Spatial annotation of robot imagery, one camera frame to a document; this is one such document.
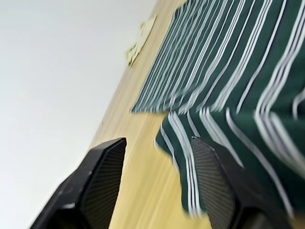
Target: white stripe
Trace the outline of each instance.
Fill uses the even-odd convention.
[[[286,194],[286,191],[281,184],[280,179],[278,178],[275,170],[273,169],[272,165],[267,161],[267,159],[264,157],[262,152],[257,148],[257,146],[237,127],[237,125],[234,123],[234,121],[231,118],[230,110],[227,108],[225,117],[227,120],[227,123],[232,130],[232,132],[243,142],[243,144],[256,156],[258,161],[262,164],[264,169],[269,174],[270,178],[273,180],[278,193],[280,194],[283,204],[286,208],[286,211],[290,217],[293,218],[293,208],[291,206],[291,203],[289,201],[288,195]]]
[[[205,105],[205,103],[206,103],[207,100],[209,99],[210,95],[212,94],[214,88],[216,87],[218,81],[220,80],[220,78],[222,77],[222,75],[224,74],[224,72],[227,70],[229,64],[231,63],[231,60],[232,60],[232,58],[233,58],[233,56],[234,56],[234,54],[235,54],[235,50],[237,49],[237,46],[238,46],[238,44],[239,44],[239,41],[240,41],[240,39],[241,39],[241,37],[242,37],[242,35],[243,35],[244,29],[245,29],[245,27],[246,27],[246,24],[247,24],[247,22],[248,22],[248,20],[249,20],[250,15],[251,15],[251,12],[252,12],[254,3],[255,3],[255,1],[252,2],[251,8],[250,8],[249,13],[248,13],[248,15],[247,15],[247,18],[246,18],[246,20],[245,20],[245,22],[244,22],[244,26],[243,26],[243,28],[242,28],[242,30],[241,30],[239,36],[238,36],[237,42],[236,42],[236,44],[235,44],[235,46],[234,46],[234,48],[233,48],[233,51],[231,52],[231,55],[230,55],[230,57],[229,57],[229,60],[227,61],[227,63],[226,63],[226,65],[224,66],[224,68],[221,70],[221,72],[219,73],[219,75],[218,75],[218,76],[216,77],[216,79],[214,80],[214,82],[213,82],[213,84],[212,84],[212,86],[211,86],[209,92],[208,92],[207,95],[205,96],[204,100],[197,106],[197,111],[199,111],[200,109],[202,109],[202,107]],[[194,97],[193,99],[191,99],[192,96],[190,97],[190,99],[191,99],[192,101],[191,101],[191,103],[185,108],[186,110],[189,109],[191,106],[193,106],[193,104],[196,102],[196,99],[197,99],[198,95],[201,93],[201,91],[197,92],[196,95],[195,95],[195,97]]]
[[[302,47],[302,44],[303,44],[303,41],[304,41],[304,38],[305,38],[305,24],[304,24],[304,22],[305,22],[305,13],[303,12],[302,20],[301,20],[300,26],[299,26],[298,31],[297,31],[299,39],[296,41],[296,43],[297,43],[296,48],[292,52],[292,54],[289,56],[288,60],[286,60],[286,63],[284,63],[284,66],[282,68],[282,71],[284,71],[283,77],[282,77],[281,81],[277,84],[277,86],[275,87],[275,91],[274,91],[274,93],[272,93],[272,97],[268,101],[268,104],[266,106],[266,111],[267,112],[270,111],[271,107],[273,106],[273,104],[277,100],[281,90],[283,89],[283,87],[284,87],[284,85],[287,81],[291,65],[292,65],[293,61],[295,60],[296,56],[298,55],[298,53],[299,53],[299,51]]]
[[[242,2],[242,4],[239,5],[239,7],[240,7],[240,8],[239,8],[239,11],[240,11],[240,12],[242,11],[242,7],[244,6],[244,1],[241,1],[241,2]],[[220,51],[217,53],[216,57],[219,57],[220,55],[222,56],[222,54],[223,54],[222,50],[225,49],[225,47],[226,47],[226,45],[227,45],[229,39],[231,38],[231,35],[232,35],[232,33],[233,33],[233,30],[234,30],[234,28],[235,28],[236,23],[234,23],[233,25],[232,25],[232,24],[230,25],[229,30],[230,30],[230,29],[231,29],[231,30],[230,30],[229,33],[226,34],[226,36],[225,36],[225,38],[224,38],[224,40],[227,41],[227,42],[223,42],[223,43],[221,44],[221,46],[219,47],[219,50],[220,50]],[[188,88],[190,87],[191,83],[192,83],[193,80],[194,80],[194,77],[195,77],[195,75],[196,75],[196,73],[197,73],[197,71],[198,71],[198,68],[199,68],[199,65],[200,65],[200,63],[201,63],[201,61],[202,61],[202,58],[203,58],[203,50],[202,50],[202,53],[201,53],[201,55],[199,56],[199,58],[196,60],[195,66],[194,66],[194,68],[193,68],[193,70],[192,70],[192,73],[191,73],[189,79],[188,79],[188,82],[187,82],[186,87],[185,87],[185,90],[186,90],[186,91],[188,90]],[[218,64],[218,62],[219,62],[219,61],[213,61],[212,64],[211,64],[212,67],[210,66],[210,67],[208,68],[207,72],[208,72],[209,70],[213,69],[214,66],[216,67],[217,64]]]
[[[248,16],[246,18],[246,21],[244,22],[244,25],[243,25],[243,28],[242,28],[242,31],[239,35],[239,37],[241,37],[243,31],[244,31],[244,28],[248,22],[248,19],[250,17],[250,14],[251,14],[251,11],[252,11],[252,8],[253,8],[253,5],[255,3],[255,0],[253,1],[252,5],[251,5],[251,8],[249,10],[249,13],[248,13]],[[205,76],[204,76],[204,79],[203,81],[201,82],[201,84],[192,92],[188,102],[186,102],[184,105],[182,105],[179,109],[179,113],[185,113],[189,108],[191,108],[193,106],[193,104],[195,103],[198,95],[202,92],[202,90],[205,88],[207,82],[209,81],[212,73],[214,72],[214,70],[216,69],[219,61],[221,60],[222,56],[223,56],[223,53],[227,47],[227,44],[233,34],[233,31],[234,31],[234,28],[237,24],[237,21],[239,19],[239,16],[242,12],[242,9],[244,7],[244,1],[241,0],[240,3],[239,3],[241,6],[240,8],[236,11],[236,14],[234,15],[234,19],[232,20],[232,23],[230,25],[230,29],[227,31],[226,35],[225,35],[225,38],[222,42],[222,44],[220,45],[220,48],[218,49],[218,52],[216,54],[216,56],[214,57],[212,63],[210,64],[209,68],[207,69],[206,73],[205,73]]]
[[[177,67],[177,64],[180,61],[181,55],[183,53],[185,54],[185,52],[182,52],[182,50],[183,50],[184,46],[187,44],[187,40],[189,40],[189,38],[190,38],[190,36],[192,34],[192,30],[194,30],[195,25],[196,25],[198,19],[200,18],[200,16],[201,16],[201,18],[203,17],[203,14],[201,14],[201,11],[202,11],[202,8],[204,6],[205,6],[205,4],[201,4],[201,7],[199,8],[199,10],[197,12],[197,15],[195,17],[195,21],[192,22],[191,31],[188,31],[188,29],[189,29],[188,23],[189,23],[189,21],[192,20],[193,15],[191,14],[191,15],[188,16],[187,22],[186,22],[185,26],[183,27],[182,33],[180,34],[180,37],[179,37],[179,40],[176,42],[174,48],[171,48],[171,57],[170,57],[170,59],[168,61],[167,61],[167,59],[163,60],[164,62],[167,63],[166,64],[166,68],[164,70],[162,70],[162,71],[160,69],[159,73],[157,73],[157,75],[159,75],[159,74],[162,75],[161,81],[158,84],[156,84],[156,88],[152,89],[153,96],[151,97],[152,94],[148,95],[148,99],[145,102],[145,106],[151,107],[151,105],[155,103],[155,99],[158,99],[160,97],[163,98],[163,95],[162,96],[158,96],[158,97],[157,97],[157,95],[159,95],[160,90],[162,89],[162,86],[164,85],[165,81],[166,81],[166,85],[168,85],[171,82],[171,78],[173,76],[172,69],[175,69]],[[176,57],[177,53],[175,54],[177,49],[180,50],[178,57]]]
[[[177,23],[177,24],[179,24],[179,27],[178,27],[178,29],[175,31],[175,34],[174,34],[174,38],[169,38],[168,40],[170,40],[171,42],[170,42],[170,46],[169,46],[169,48],[166,50],[166,51],[164,51],[164,53],[165,53],[165,56],[164,57],[160,57],[160,63],[161,63],[161,66],[159,66],[159,65],[157,65],[156,67],[155,67],[155,69],[157,70],[156,72],[154,71],[154,72],[152,72],[151,73],[151,76],[157,76],[157,79],[160,79],[160,77],[159,77],[159,75],[161,75],[160,73],[161,72],[166,72],[166,70],[165,69],[163,69],[164,67],[165,68],[168,68],[168,63],[167,63],[167,61],[165,61],[165,60],[167,60],[168,59],[168,56],[170,55],[170,54],[172,54],[172,52],[170,52],[169,50],[172,50],[173,49],[173,46],[174,47],[177,47],[178,46],[178,44],[179,44],[179,42],[182,40],[182,37],[183,36],[180,36],[180,35],[178,35],[179,33],[178,33],[178,31],[180,31],[181,30],[181,28],[183,28],[183,31],[185,31],[185,28],[187,27],[187,23],[188,23],[188,21],[190,21],[191,20],[191,18],[192,18],[192,15],[196,12],[196,7],[197,7],[197,4],[199,3],[200,1],[196,1],[196,4],[194,5],[194,6],[192,6],[192,10],[190,11],[190,12],[188,12],[189,10],[190,10],[190,8],[191,8],[191,3],[192,2],[189,2],[189,3],[187,3],[187,10],[186,10],[186,12],[183,12],[183,17],[181,17],[182,18],[182,22],[179,22],[179,23]],[[147,85],[147,88],[149,88],[149,90],[147,90],[146,92],[145,92],[145,95],[143,96],[143,97],[145,97],[145,99],[143,99],[143,101],[140,103],[140,105],[139,106],[146,106],[146,103],[150,100],[150,95],[155,91],[155,87],[156,87],[156,85],[158,85],[158,80],[153,80],[152,81],[153,82],[153,84],[152,85]]]
[[[263,140],[274,155],[305,179],[304,157],[294,145],[279,119],[275,118],[275,114],[269,117],[255,113],[254,119]]]
[[[194,123],[192,121],[192,118],[190,116],[190,112],[189,111],[187,112],[187,120],[189,122],[189,125],[190,125],[190,127],[191,127],[191,129],[192,129],[192,131],[193,131],[193,133],[195,135],[195,137],[200,137],[200,134],[199,134],[196,126],[194,125]]]
[[[213,24],[213,27],[212,27],[211,32],[209,33],[209,36],[207,37],[207,39],[204,39],[204,38],[201,39],[200,44],[201,44],[203,41],[205,41],[203,47],[206,47],[206,49],[207,49],[208,45],[210,44],[210,41],[211,41],[211,39],[212,39],[212,36],[213,36],[214,33],[215,33],[216,27],[217,27],[218,24],[219,24],[220,18],[222,17],[222,14],[223,14],[223,12],[224,12],[224,9],[225,9],[226,4],[227,4],[227,0],[223,1],[223,4],[222,4],[222,6],[221,6],[221,9],[219,10],[219,13],[218,13],[218,15],[217,15],[217,17],[216,17],[216,19],[215,19],[215,23]],[[214,11],[214,13],[213,13],[213,15],[212,15],[212,17],[211,17],[211,20],[210,20],[210,22],[209,22],[207,28],[210,27],[211,21],[212,21],[214,15],[215,15],[216,11],[218,11],[218,10],[215,10],[215,11]],[[179,86],[179,85],[182,85],[182,84],[184,83],[184,80],[186,79],[185,74],[184,74],[184,71],[186,70],[186,67],[189,68],[189,66],[190,66],[188,63],[189,63],[189,61],[190,61],[191,55],[192,55],[192,53],[194,52],[195,48],[198,47],[198,46],[197,46],[197,42],[198,42],[198,40],[199,40],[199,37],[200,37],[200,35],[201,35],[203,29],[204,29],[204,26],[202,26],[202,27],[200,28],[200,30],[199,30],[199,32],[198,32],[196,38],[195,38],[194,44],[193,44],[191,50],[190,50],[189,53],[188,53],[187,60],[185,61],[184,65],[183,65],[183,67],[182,67],[182,70],[181,70],[181,72],[179,73],[179,78],[175,81],[175,86],[174,86],[174,88],[173,88],[171,91],[168,91],[165,97],[161,96],[161,98],[165,98],[165,99],[163,100],[163,110],[164,110],[164,105],[165,105],[166,98],[172,98],[172,96],[176,93],[176,90],[177,90],[178,86]],[[208,29],[205,30],[203,37],[205,37],[205,34],[207,33],[207,31],[208,31]]]
[[[194,156],[193,156],[193,150],[190,144],[190,141],[188,139],[188,136],[185,132],[185,129],[178,117],[178,115],[176,114],[176,112],[173,113],[172,115],[172,119],[173,122],[176,125],[172,125],[173,129],[176,127],[176,130],[174,129],[174,131],[177,133],[179,133],[180,139],[179,142],[183,148],[183,153],[186,153],[188,159],[189,159],[189,163],[190,163],[190,168],[192,170],[191,176],[193,176],[193,190],[195,190],[195,194],[193,195],[193,197],[195,197],[195,204],[194,204],[194,211],[195,214],[197,214],[198,216],[201,215],[201,209],[200,209],[200,203],[199,203],[199,190],[198,190],[198,181],[197,181],[197,175],[196,175],[196,170],[195,170],[195,161],[194,161]]]
[[[186,46],[187,44],[188,44],[188,46],[190,45],[190,43],[189,43],[188,41],[189,41],[191,35],[192,35],[191,39],[192,39],[193,36],[195,35],[195,33],[193,33],[194,29],[198,29],[198,26],[199,26],[199,25],[197,25],[197,21],[198,21],[198,19],[199,19],[199,17],[200,17],[200,19],[199,19],[199,22],[200,22],[201,19],[202,19],[203,16],[204,16],[204,12],[201,13],[202,8],[203,8],[204,6],[205,6],[205,4],[202,4],[202,5],[201,5],[201,7],[200,7],[200,9],[199,9],[199,11],[198,11],[198,13],[197,13],[197,16],[196,16],[194,22],[192,23],[192,26],[191,26],[190,31],[187,32],[187,37],[186,37],[185,39],[184,39],[184,38],[182,39],[183,46],[182,46],[181,48],[179,48],[179,49],[180,49],[180,51],[179,51],[179,56],[178,56],[178,57],[175,57],[175,58],[174,58],[174,61],[169,60],[169,63],[171,63],[171,65],[168,65],[168,67],[169,67],[169,69],[172,70],[172,71],[170,71],[170,75],[166,78],[166,85],[165,85],[165,87],[164,87],[164,89],[163,89],[163,91],[162,91],[162,94],[161,94],[161,95],[158,95],[158,98],[159,98],[159,99],[158,99],[158,101],[156,102],[158,105],[160,104],[160,102],[161,102],[162,99],[166,98],[164,95],[165,95],[165,93],[167,92],[168,86],[169,86],[170,84],[172,85],[173,81],[175,81],[175,80],[172,80],[174,70],[177,68],[178,64],[180,64],[181,60],[183,60],[184,57],[185,57],[185,55],[187,54],[187,52],[183,52],[183,50],[184,50],[184,48],[185,48],[185,46]],[[204,27],[204,25],[201,25],[201,29],[200,29],[199,32],[197,33],[197,37],[200,36],[201,32],[203,31],[203,27]],[[178,47],[179,47],[179,45],[176,45],[175,49],[172,51],[172,55],[174,54],[174,52],[177,50]],[[161,85],[162,85],[161,83],[158,85],[157,92],[159,91]],[[150,98],[150,103],[149,103],[147,106],[151,106],[152,104],[154,104],[155,99],[156,99],[156,96],[157,96],[157,93],[154,94],[153,98]]]
[[[168,114],[168,121],[169,121],[170,125],[172,126],[174,132],[176,133],[176,136],[178,137],[179,133],[176,131],[176,128],[175,128],[176,124],[173,122],[171,114]],[[185,165],[186,165],[186,179],[187,179],[187,186],[188,186],[188,189],[187,189],[188,210],[189,210],[190,215],[193,216],[194,215],[193,200],[191,197],[191,192],[193,190],[193,187],[191,186],[191,175],[190,175],[189,162],[188,162],[188,158],[187,158],[187,155],[185,154],[184,149],[183,149],[183,155],[184,155]]]
[[[169,52],[167,52],[168,50],[168,46],[172,46],[173,45],[173,41],[176,39],[177,37],[177,30],[180,29],[180,27],[183,25],[183,22],[186,18],[186,15],[187,15],[187,12],[188,10],[190,9],[191,7],[191,4],[188,4],[187,5],[187,9],[186,9],[186,12],[184,13],[184,16],[183,17],[178,17],[178,20],[175,21],[175,13],[173,15],[173,18],[174,20],[171,21],[171,25],[173,25],[173,28],[171,29],[171,27],[169,27],[168,31],[167,32],[170,32],[170,33],[167,33],[166,34],[166,37],[165,39],[163,40],[163,43],[162,45],[160,46],[160,49],[158,50],[158,55],[157,57],[158,58],[155,58],[154,62],[157,61],[156,63],[153,63],[152,65],[152,68],[150,68],[150,71],[148,72],[148,76],[150,75],[155,75],[155,71],[159,70],[160,67],[159,67],[159,64],[164,62],[164,55],[167,55]],[[182,13],[182,9],[183,7],[181,6],[179,9],[178,9],[178,15],[180,16],[180,14]],[[147,77],[147,79],[149,80],[148,82],[145,82],[145,91],[143,92],[143,94],[141,95],[140,97],[140,100],[138,101],[138,104],[137,104],[137,110],[141,107],[142,103],[143,103],[143,99],[146,98],[146,94],[148,92],[148,88],[151,89],[151,83],[152,82],[155,82],[155,77]]]
[[[205,107],[203,110],[201,110],[199,112],[199,117],[200,117],[205,129],[207,130],[207,132],[209,133],[209,135],[213,139],[213,141],[225,146],[229,150],[229,152],[231,153],[231,155],[233,156],[235,161],[241,167],[244,167],[243,163],[241,162],[241,160],[238,156],[238,154],[233,149],[230,141],[227,139],[227,137],[225,136],[225,134],[223,133],[221,128],[217,125],[217,123],[211,117],[209,108]]]
[[[238,105],[237,105],[236,113],[239,113],[239,111],[240,111],[240,109],[241,109],[241,107],[242,107],[242,105],[243,105],[243,103],[244,103],[244,100],[245,100],[245,98],[247,97],[247,95],[248,95],[248,93],[249,93],[249,91],[250,91],[250,88],[251,88],[251,86],[252,86],[254,80],[256,79],[256,77],[258,76],[258,74],[260,73],[260,71],[261,71],[261,69],[262,69],[262,67],[263,67],[263,65],[264,65],[264,63],[265,63],[265,61],[266,61],[266,59],[267,59],[267,56],[268,56],[268,54],[269,54],[271,45],[272,45],[272,43],[273,43],[275,34],[276,34],[276,32],[277,32],[278,26],[279,26],[280,21],[281,21],[281,19],[282,19],[283,12],[284,12],[284,10],[285,10],[285,6],[286,6],[286,0],[283,1],[282,7],[281,7],[281,11],[280,11],[279,16],[278,16],[278,18],[277,18],[276,24],[275,24],[275,26],[274,26],[274,29],[273,29],[271,38],[270,38],[269,43],[268,43],[268,45],[267,45],[267,48],[266,48],[266,50],[265,50],[264,56],[263,56],[263,58],[262,58],[260,64],[258,65],[256,71],[255,71],[254,74],[252,75],[252,77],[251,77],[251,79],[250,79],[250,81],[249,81],[249,83],[248,83],[248,85],[247,85],[247,87],[246,87],[246,89],[245,89],[245,91],[244,91],[244,93],[243,93],[243,95],[242,95],[242,97],[241,97],[241,99],[240,99]]]
[[[220,36],[220,34],[221,34],[222,30],[223,30],[224,24],[225,24],[225,22],[226,22],[226,20],[227,20],[228,14],[229,14],[229,12],[230,12],[230,10],[231,10],[231,8],[232,8],[233,3],[234,3],[234,0],[233,0],[232,3],[231,3],[231,6],[230,6],[230,8],[229,8],[229,11],[228,11],[228,13],[227,13],[227,15],[226,15],[226,17],[225,17],[225,20],[224,20],[224,22],[223,22],[223,24],[222,24],[222,27],[221,27],[221,29],[220,29],[220,32],[219,32],[219,34],[218,34],[218,36],[217,36],[217,39],[216,39],[216,41],[215,41],[215,43],[214,43],[214,45],[213,45],[213,47],[212,47],[212,49],[211,49],[211,51],[210,51],[208,57],[210,56],[210,54],[211,54],[211,52],[212,52],[214,46],[216,45],[216,43],[217,43],[217,41],[218,41],[218,38],[219,38],[219,36]],[[184,80],[185,80],[184,71],[186,70],[186,68],[189,69],[189,67],[190,67],[190,65],[189,65],[188,63],[189,63],[189,61],[190,61],[190,59],[191,59],[191,56],[192,56],[194,50],[196,51],[196,53],[197,53],[197,51],[198,51],[198,49],[196,49],[196,47],[197,47],[197,42],[198,42],[198,40],[199,40],[199,37],[200,37],[200,35],[201,35],[203,29],[204,29],[204,26],[202,26],[202,27],[200,28],[200,30],[199,30],[199,32],[198,32],[196,38],[195,38],[194,44],[193,44],[193,46],[192,46],[192,48],[191,48],[191,50],[190,50],[190,52],[189,52],[189,54],[188,54],[187,60],[186,60],[186,62],[184,63],[181,72],[179,73],[179,78],[178,78],[178,80],[175,82],[174,88],[171,90],[171,94],[168,96],[168,93],[167,93],[166,96],[165,96],[165,98],[170,98],[170,99],[171,99],[171,100],[170,100],[170,103],[172,102],[172,100],[174,100],[173,96],[174,96],[175,93],[177,92],[177,88],[178,88],[179,86],[182,87],[182,84],[183,84],[183,82],[184,82]],[[216,30],[216,27],[214,28],[214,30],[212,29],[213,32],[210,34],[210,36],[211,36],[212,34],[214,34],[215,30]],[[165,102],[166,102],[166,99],[164,99],[164,102],[163,102],[163,110],[164,110],[164,107],[165,107]]]
[[[299,174],[302,174],[301,176],[305,178],[305,157],[304,155],[299,151],[297,146],[294,144],[293,140],[290,138],[290,135],[287,133],[285,127],[283,126],[281,120],[275,113],[270,114],[270,118],[272,121],[273,126],[275,127],[279,139],[283,142],[285,147],[287,148],[287,152],[289,156],[291,157],[292,164],[294,166],[298,166],[298,172]]]
[[[264,89],[256,110],[260,113],[268,113],[286,83],[290,67],[295,57],[297,56],[305,36],[303,23],[305,18],[304,13],[305,1],[303,0],[295,20],[288,44],[280,61],[277,63],[272,77]]]
[[[194,79],[196,73],[198,72],[198,69],[199,69],[199,66],[201,64],[201,61],[203,60],[203,57],[204,57],[204,55],[205,55],[205,53],[206,53],[206,51],[207,51],[207,49],[208,49],[208,47],[210,45],[212,36],[214,35],[214,32],[215,32],[215,30],[216,30],[216,28],[218,26],[218,23],[219,23],[222,15],[223,15],[223,12],[224,12],[226,4],[227,4],[227,1],[223,1],[222,8],[220,9],[220,11],[219,11],[219,13],[217,15],[217,18],[215,20],[215,23],[213,24],[211,32],[210,32],[209,36],[207,37],[207,39],[206,39],[206,41],[204,43],[203,48],[201,49],[201,52],[200,52],[200,54],[198,56],[198,59],[196,60],[195,66],[194,66],[194,68],[193,68],[193,70],[191,72],[191,76],[190,76],[190,78],[189,78],[189,80],[188,80],[188,82],[187,82],[187,84],[186,84],[186,86],[184,88],[185,91],[187,91],[190,88],[190,86],[191,86],[191,83],[192,83],[191,81],[193,81],[193,80],[190,81],[190,79]]]
[[[212,46],[212,48],[211,48],[211,50],[210,50],[210,52],[209,52],[207,58],[205,59],[205,62],[204,62],[204,64],[203,64],[204,66],[205,66],[207,60],[209,59],[209,57],[210,57],[212,51],[214,50],[215,45],[216,45],[217,42],[218,42],[218,39],[219,39],[219,37],[220,37],[220,35],[221,35],[222,31],[223,31],[223,28],[224,28],[224,25],[225,25],[225,23],[226,23],[226,21],[227,21],[227,18],[228,18],[228,16],[229,16],[229,13],[231,12],[231,8],[232,8],[232,6],[233,6],[233,3],[234,3],[234,0],[233,0],[232,3],[231,3],[231,6],[230,6],[230,8],[229,8],[229,11],[227,12],[227,15],[226,15],[225,20],[224,20],[224,22],[223,22],[223,25],[222,25],[222,27],[221,27],[221,29],[220,29],[220,31],[219,31],[219,34],[218,34],[218,36],[217,36],[217,38],[216,38],[216,41],[214,42],[214,44],[213,44],[213,46]],[[178,90],[177,90],[177,87],[179,86],[179,84],[178,84],[178,83],[176,84],[177,87],[176,87],[176,85],[175,85],[175,87],[174,87],[174,92],[175,92],[175,94],[171,94],[171,96],[170,96],[170,97],[171,97],[171,100],[170,100],[170,102],[169,102],[169,105],[163,104],[163,109],[164,109],[165,107],[170,107],[170,106],[172,106],[172,105],[174,104],[175,99],[176,99],[178,96],[182,95],[182,94],[185,92],[185,89],[182,89],[182,84],[180,84],[180,88],[179,88]]]
[[[292,103],[292,114],[293,114],[294,119],[297,119],[297,107],[304,99],[305,99],[305,88],[303,89],[303,91],[300,94],[298,94],[294,98],[294,102]]]
[[[256,46],[258,36],[260,35],[267,13],[270,9],[270,6],[272,4],[272,0],[264,0],[264,3],[262,5],[262,8],[259,12],[259,15],[256,19],[256,22],[254,24],[254,27],[252,29],[252,32],[250,34],[250,37],[248,39],[247,45],[245,47],[245,50],[243,52],[243,55],[233,72],[232,76],[230,77],[227,84],[222,88],[221,92],[219,93],[218,98],[216,99],[215,103],[212,105],[211,110],[221,111],[224,108],[224,105],[229,98],[232,90],[235,88],[235,86],[238,84],[239,80],[243,76],[243,73],[249,63],[249,60],[253,54],[253,50]]]
[[[173,165],[174,165],[175,169],[177,170],[177,172],[180,173],[180,172],[179,172],[179,171],[180,171],[180,170],[179,170],[179,166],[178,166],[177,161],[176,161],[176,157],[175,157],[175,153],[174,153],[174,149],[173,149],[172,143],[171,143],[170,139],[168,138],[166,132],[164,131],[162,125],[161,125],[161,127],[160,127],[160,133],[161,133],[161,135],[162,135],[162,137],[163,137],[163,139],[164,139],[164,141],[165,141],[165,143],[166,143],[168,149],[170,150],[170,152],[171,152],[171,154],[172,154]]]
[[[173,23],[174,23],[174,21],[175,21],[175,13],[173,14],[173,16],[172,16],[172,19],[171,19],[171,23],[170,23],[170,25],[169,25],[169,27],[168,27],[168,30],[166,31],[166,34],[165,34],[165,38],[162,40],[162,43],[161,43],[161,46],[160,47],[163,47],[164,45],[165,45],[165,42],[167,41],[167,36],[169,36],[170,35],[170,32],[172,32],[172,30],[170,30],[170,28],[172,27],[172,25],[173,25]],[[158,50],[158,52],[157,52],[157,54],[156,54],[156,57],[158,57],[158,55],[161,55],[161,51],[162,51],[162,49],[159,49]],[[150,81],[151,80],[151,78],[149,77],[149,75],[150,75],[150,72],[152,71],[152,69],[153,69],[153,66],[155,65],[155,64],[157,64],[157,61],[160,61],[160,59],[158,59],[158,58],[155,58],[154,60],[153,60],[153,63],[152,63],[152,67],[150,68],[150,70],[149,70],[149,72],[148,72],[148,74],[147,74],[147,77],[145,78],[145,81],[144,81],[144,83],[142,84],[142,87],[141,87],[141,90],[140,90],[140,93],[138,94],[138,97],[137,97],[137,99],[136,99],[136,102],[135,102],[135,104],[134,104],[134,106],[133,106],[133,108],[132,109],[134,109],[135,111],[137,111],[138,110],[138,102],[139,102],[139,99],[140,99],[140,97],[142,96],[142,93],[144,92],[143,90],[144,90],[144,86],[148,83],[148,81]]]

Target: green striped cloth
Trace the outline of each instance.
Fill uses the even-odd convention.
[[[305,0],[188,0],[132,112],[170,111],[155,143],[204,211],[191,136],[222,144],[292,216],[305,210]]]

